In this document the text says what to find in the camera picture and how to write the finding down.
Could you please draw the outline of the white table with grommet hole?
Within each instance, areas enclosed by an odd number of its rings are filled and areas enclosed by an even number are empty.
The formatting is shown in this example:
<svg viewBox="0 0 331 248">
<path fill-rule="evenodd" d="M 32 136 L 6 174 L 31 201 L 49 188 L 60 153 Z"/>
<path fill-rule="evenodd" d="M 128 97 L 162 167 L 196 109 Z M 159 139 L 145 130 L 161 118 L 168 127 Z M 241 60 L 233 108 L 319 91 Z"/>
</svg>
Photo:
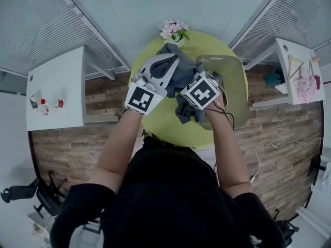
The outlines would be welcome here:
<svg viewBox="0 0 331 248">
<path fill-rule="evenodd" d="M 26 126 L 29 131 L 83 127 L 87 123 L 117 122 L 117 116 L 88 115 L 86 112 L 86 68 L 100 72 L 110 80 L 113 73 L 103 70 L 84 47 L 60 55 L 30 71 L 26 90 Z M 62 108 L 46 107 L 48 115 L 33 110 L 30 97 L 41 95 L 42 99 L 62 99 Z"/>
</svg>

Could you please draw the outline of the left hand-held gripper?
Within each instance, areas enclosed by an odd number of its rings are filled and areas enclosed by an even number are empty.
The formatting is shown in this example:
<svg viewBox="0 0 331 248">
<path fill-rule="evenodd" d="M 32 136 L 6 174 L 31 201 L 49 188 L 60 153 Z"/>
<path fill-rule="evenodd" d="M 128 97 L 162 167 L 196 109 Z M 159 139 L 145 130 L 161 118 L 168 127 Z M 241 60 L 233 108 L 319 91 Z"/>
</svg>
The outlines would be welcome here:
<svg viewBox="0 0 331 248">
<path fill-rule="evenodd" d="M 179 56 L 172 53 L 149 58 L 129 84 L 125 108 L 148 115 L 167 95 L 166 87 L 178 63 Z"/>
</svg>

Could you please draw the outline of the teal cloth bundle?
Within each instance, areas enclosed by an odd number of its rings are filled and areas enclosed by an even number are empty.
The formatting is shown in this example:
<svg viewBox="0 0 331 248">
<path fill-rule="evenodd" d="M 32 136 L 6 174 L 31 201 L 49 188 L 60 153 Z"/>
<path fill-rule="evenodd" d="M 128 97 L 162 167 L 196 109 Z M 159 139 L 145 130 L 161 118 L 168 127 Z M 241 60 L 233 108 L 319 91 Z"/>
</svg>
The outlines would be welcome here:
<svg viewBox="0 0 331 248">
<path fill-rule="evenodd" d="M 285 83 L 284 74 L 280 67 L 275 68 L 273 71 L 264 76 L 264 82 L 267 86 L 273 87 Z"/>
</svg>

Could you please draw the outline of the wooden clothes hanger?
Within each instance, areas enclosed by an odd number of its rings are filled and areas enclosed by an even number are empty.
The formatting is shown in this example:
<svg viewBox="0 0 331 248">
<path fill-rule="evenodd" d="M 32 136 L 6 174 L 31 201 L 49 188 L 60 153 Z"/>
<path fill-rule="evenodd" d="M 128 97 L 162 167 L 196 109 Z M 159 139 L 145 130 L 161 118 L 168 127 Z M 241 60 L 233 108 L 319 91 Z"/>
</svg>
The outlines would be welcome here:
<svg viewBox="0 0 331 248">
<path fill-rule="evenodd" d="M 298 79 L 308 79 L 312 80 L 314 73 L 312 68 L 313 58 L 309 58 L 309 66 L 308 69 L 304 69 L 303 66 L 305 62 L 301 59 L 295 58 L 293 55 L 288 56 L 289 68 L 288 68 L 288 82 L 291 81 L 293 77 L 296 80 Z"/>
</svg>

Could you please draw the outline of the grey tissue holder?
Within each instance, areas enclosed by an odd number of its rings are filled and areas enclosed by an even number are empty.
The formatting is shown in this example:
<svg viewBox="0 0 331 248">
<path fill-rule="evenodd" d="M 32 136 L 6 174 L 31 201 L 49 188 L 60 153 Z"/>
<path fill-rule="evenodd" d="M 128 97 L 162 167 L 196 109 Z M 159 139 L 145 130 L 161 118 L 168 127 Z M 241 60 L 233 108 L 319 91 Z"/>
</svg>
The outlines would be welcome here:
<svg viewBox="0 0 331 248">
<path fill-rule="evenodd" d="M 41 95 L 34 94 L 30 97 L 29 101 L 33 110 L 41 107 Z"/>
</svg>

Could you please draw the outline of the white table with hangers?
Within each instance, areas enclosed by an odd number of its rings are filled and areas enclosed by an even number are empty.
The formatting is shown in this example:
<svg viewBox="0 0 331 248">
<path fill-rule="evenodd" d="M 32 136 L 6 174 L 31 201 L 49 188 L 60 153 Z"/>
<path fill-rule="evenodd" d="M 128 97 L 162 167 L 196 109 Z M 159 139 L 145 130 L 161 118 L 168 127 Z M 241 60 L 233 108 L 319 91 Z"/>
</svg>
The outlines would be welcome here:
<svg viewBox="0 0 331 248">
<path fill-rule="evenodd" d="M 323 86 L 323 80 L 322 75 L 320 71 L 320 67 L 318 64 L 319 59 L 316 57 L 314 50 L 309 49 L 305 46 L 299 45 L 294 42 L 286 41 L 283 39 L 276 38 L 275 42 L 267 48 L 264 52 L 262 52 L 258 57 L 254 58 L 248 64 L 244 66 L 244 69 L 250 70 L 256 65 L 259 65 L 262 63 L 262 61 L 266 60 L 267 57 L 272 55 L 273 53 L 277 53 L 277 56 L 279 58 L 281 69 L 284 74 L 285 83 L 281 86 L 285 88 L 286 93 L 284 97 L 276 98 L 272 100 L 267 101 L 261 101 L 256 102 L 251 105 L 252 110 L 260 110 L 260 109 L 266 109 L 273 105 L 279 105 L 279 104 L 291 104 L 291 105 L 298 105 L 298 104 L 304 104 L 305 102 L 301 101 L 297 96 L 297 89 L 294 85 L 294 81 L 296 80 L 295 77 L 291 79 L 290 82 L 288 82 L 288 68 L 289 68 L 289 61 L 288 56 L 293 55 L 297 59 L 301 59 L 305 62 L 303 68 L 308 69 L 309 66 L 309 58 L 313 58 L 312 68 L 314 76 L 318 75 L 321 78 L 321 85 L 320 89 L 317 90 L 315 97 L 312 102 L 317 101 L 324 101 L 325 96 L 325 90 Z"/>
</svg>

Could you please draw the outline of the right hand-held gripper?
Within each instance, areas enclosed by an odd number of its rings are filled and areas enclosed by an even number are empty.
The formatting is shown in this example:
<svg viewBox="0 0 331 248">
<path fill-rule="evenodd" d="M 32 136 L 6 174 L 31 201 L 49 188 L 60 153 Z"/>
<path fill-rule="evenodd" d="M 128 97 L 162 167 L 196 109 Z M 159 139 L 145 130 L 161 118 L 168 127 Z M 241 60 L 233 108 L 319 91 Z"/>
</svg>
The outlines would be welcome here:
<svg viewBox="0 0 331 248">
<path fill-rule="evenodd" d="M 197 73 L 193 80 L 180 92 L 189 104 L 199 110 L 204 110 L 219 95 L 217 81 L 205 71 Z"/>
</svg>

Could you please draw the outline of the person's black clothing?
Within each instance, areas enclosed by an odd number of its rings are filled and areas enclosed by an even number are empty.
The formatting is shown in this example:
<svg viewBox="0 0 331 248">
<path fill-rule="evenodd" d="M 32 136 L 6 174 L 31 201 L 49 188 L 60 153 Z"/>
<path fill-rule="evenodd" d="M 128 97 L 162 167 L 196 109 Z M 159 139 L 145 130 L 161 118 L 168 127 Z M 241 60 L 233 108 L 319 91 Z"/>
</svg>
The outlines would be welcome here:
<svg viewBox="0 0 331 248">
<path fill-rule="evenodd" d="M 104 248 L 286 248 L 255 194 L 231 197 L 192 150 L 151 138 L 132 158 L 117 193 L 92 183 L 70 188 L 51 229 L 52 248 L 69 248 L 74 230 L 94 219 Z"/>
</svg>

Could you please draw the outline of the pink crumpled garment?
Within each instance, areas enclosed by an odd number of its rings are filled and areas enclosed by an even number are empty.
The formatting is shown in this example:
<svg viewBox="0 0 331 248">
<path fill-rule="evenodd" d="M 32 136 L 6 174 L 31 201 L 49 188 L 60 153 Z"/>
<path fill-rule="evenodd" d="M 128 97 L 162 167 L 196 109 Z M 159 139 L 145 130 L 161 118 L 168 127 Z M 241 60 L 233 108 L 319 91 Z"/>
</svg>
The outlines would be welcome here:
<svg viewBox="0 0 331 248">
<path fill-rule="evenodd" d="M 310 103 L 313 101 L 317 92 L 317 84 L 314 76 L 304 68 L 299 70 L 299 78 L 294 81 L 297 89 L 298 98 L 305 102 Z"/>
</svg>

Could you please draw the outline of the light grey bag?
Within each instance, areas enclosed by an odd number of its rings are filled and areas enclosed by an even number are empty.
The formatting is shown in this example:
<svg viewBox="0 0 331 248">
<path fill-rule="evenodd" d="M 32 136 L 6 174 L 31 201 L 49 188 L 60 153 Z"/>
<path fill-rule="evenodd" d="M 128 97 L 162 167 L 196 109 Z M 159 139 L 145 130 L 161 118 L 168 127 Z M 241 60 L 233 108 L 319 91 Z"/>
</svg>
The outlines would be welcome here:
<svg viewBox="0 0 331 248">
<path fill-rule="evenodd" d="M 103 241 L 100 218 L 97 218 L 75 229 L 69 248 L 103 248 Z"/>
</svg>

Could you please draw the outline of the clear bottle red cap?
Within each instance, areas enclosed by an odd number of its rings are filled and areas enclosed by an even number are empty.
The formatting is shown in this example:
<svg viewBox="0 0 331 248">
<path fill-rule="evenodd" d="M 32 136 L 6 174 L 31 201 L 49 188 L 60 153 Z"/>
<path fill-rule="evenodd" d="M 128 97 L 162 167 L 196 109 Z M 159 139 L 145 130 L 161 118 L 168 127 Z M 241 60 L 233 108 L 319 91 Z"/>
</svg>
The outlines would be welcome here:
<svg viewBox="0 0 331 248">
<path fill-rule="evenodd" d="M 64 102 L 62 99 L 41 99 L 40 104 L 46 107 L 52 108 L 62 108 L 64 106 Z"/>
</svg>

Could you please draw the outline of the grey plastic bin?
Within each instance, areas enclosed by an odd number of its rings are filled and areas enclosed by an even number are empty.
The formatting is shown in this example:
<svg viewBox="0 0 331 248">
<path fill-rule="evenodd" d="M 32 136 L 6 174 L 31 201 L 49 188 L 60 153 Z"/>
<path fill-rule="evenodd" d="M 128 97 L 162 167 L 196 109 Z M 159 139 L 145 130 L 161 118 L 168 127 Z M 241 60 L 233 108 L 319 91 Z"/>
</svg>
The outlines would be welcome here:
<svg viewBox="0 0 331 248">
<path fill-rule="evenodd" d="M 239 59 L 229 55 L 200 55 L 195 61 L 202 63 L 206 73 L 225 91 L 225 110 L 230 113 L 230 122 L 235 128 L 242 127 L 248 119 L 248 87 Z"/>
</svg>

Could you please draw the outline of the dark grey clothes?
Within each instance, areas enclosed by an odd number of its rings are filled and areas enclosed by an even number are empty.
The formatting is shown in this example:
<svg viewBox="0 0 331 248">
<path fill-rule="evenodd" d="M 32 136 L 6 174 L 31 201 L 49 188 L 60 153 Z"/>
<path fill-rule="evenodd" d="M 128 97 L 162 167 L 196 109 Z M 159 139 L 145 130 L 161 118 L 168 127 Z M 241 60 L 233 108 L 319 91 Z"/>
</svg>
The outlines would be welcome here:
<svg viewBox="0 0 331 248">
<path fill-rule="evenodd" d="M 179 56 L 178 65 L 165 88 L 167 97 L 175 98 L 177 101 L 177 108 L 175 115 L 182 124 L 188 123 L 192 118 L 201 124 L 205 121 L 206 114 L 195 107 L 193 107 L 188 100 L 186 100 L 180 92 L 194 79 L 194 76 L 204 71 L 202 63 L 195 63 L 190 59 L 177 45 L 166 43 L 157 54 L 172 53 Z"/>
</svg>

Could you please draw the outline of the person's left forearm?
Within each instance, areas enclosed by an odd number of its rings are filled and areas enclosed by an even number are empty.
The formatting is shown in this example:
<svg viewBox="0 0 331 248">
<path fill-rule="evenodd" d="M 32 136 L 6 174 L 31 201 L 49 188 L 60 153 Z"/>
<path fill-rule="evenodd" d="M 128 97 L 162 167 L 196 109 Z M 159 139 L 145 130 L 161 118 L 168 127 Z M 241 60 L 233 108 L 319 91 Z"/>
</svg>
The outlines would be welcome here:
<svg viewBox="0 0 331 248">
<path fill-rule="evenodd" d="M 103 146 L 88 183 L 99 184 L 117 193 L 122 185 L 140 128 L 142 115 L 124 112 Z"/>
</svg>

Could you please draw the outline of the pink flowers in white pot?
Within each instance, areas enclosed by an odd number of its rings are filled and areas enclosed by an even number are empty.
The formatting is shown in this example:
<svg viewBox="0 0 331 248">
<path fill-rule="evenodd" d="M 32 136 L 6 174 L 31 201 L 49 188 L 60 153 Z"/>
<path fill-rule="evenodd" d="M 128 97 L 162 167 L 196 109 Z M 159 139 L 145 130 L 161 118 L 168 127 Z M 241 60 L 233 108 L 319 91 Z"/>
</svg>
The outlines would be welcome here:
<svg viewBox="0 0 331 248">
<path fill-rule="evenodd" d="M 186 41 L 189 41 L 189 36 L 186 34 L 189 31 L 188 25 L 182 20 L 164 20 L 158 25 L 160 37 L 164 40 L 163 44 L 169 43 L 182 47 Z"/>
</svg>

